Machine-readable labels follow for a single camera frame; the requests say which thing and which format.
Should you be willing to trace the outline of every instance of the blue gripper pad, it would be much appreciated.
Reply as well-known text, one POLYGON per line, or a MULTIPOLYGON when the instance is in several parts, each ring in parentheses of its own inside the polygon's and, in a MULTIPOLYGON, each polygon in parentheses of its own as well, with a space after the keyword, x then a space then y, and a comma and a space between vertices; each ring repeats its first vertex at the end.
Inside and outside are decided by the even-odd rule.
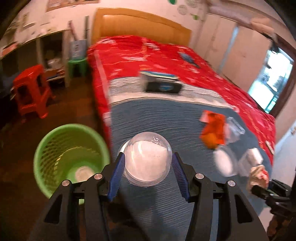
POLYGON ((112 201, 117 194, 125 165, 126 165, 126 158, 125 158, 125 155, 122 154, 121 158, 117 162, 117 165, 114 169, 114 172, 109 182, 109 191, 107 194, 107 198, 109 201, 112 201))
POLYGON ((173 153, 172 156, 172 166, 181 195, 183 198, 185 198, 186 201, 188 201, 190 197, 188 180, 175 153, 173 153))

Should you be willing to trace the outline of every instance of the poster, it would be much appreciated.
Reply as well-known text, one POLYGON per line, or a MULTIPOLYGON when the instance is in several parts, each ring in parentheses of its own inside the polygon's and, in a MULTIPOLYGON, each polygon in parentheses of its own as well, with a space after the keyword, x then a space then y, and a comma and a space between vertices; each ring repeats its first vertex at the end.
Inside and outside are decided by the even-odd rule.
POLYGON ((99 3, 100 0, 48 0, 46 11, 55 10, 62 7, 75 6, 87 3, 99 3))

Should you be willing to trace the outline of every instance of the green wastebasket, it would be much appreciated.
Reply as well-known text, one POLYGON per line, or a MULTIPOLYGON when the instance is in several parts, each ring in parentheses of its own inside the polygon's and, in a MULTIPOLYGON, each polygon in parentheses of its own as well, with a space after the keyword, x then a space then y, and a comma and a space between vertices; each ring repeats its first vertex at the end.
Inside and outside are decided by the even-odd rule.
POLYGON ((110 163, 104 139, 92 128, 67 124, 49 132, 34 155, 34 175, 40 190, 51 197, 60 183, 87 180, 110 163))

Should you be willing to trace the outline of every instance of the floor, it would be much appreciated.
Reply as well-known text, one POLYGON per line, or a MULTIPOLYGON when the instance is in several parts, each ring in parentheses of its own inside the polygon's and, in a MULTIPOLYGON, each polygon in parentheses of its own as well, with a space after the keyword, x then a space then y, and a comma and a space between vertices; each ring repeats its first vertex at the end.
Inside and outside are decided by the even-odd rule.
POLYGON ((48 116, 29 114, 21 123, 16 115, 0 133, 0 240, 27 240, 47 198, 40 192, 33 174, 33 157, 38 143, 52 129, 68 124, 88 125, 100 134, 91 78, 74 78, 69 88, 55 86, 48 116))
MULTIPOLYGON (((274 155, 274 164, 271 178, 277 179, 289 186, 292 186, 296 168, 296 135, 290 131, 277 143, 274 155)), ((265 208, 259 216, 264 228, 267 228, 272 218, 270 208, 265 208)))

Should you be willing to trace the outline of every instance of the wooden door frame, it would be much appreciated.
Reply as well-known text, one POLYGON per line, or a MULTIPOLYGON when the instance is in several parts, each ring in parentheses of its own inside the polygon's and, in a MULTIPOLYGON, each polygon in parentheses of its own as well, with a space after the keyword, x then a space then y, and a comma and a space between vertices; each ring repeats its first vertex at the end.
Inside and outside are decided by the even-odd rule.
POLYGON ((274 107, 269 112, 270 115, 273 117, 277 117, 281 110, 284 108, 286 102, 288 101, 289 97, 291 96, 295 84, 296 84, 296 49, 292 47, 286 40, 282 37, 277 36, 278 38, 278 46, 281 48, 285 53, 287 53, 293 60, 293 67, 287 80, 287 84, 283 88, 282 92, 279 95, 277 102, 275 103, 274 107))

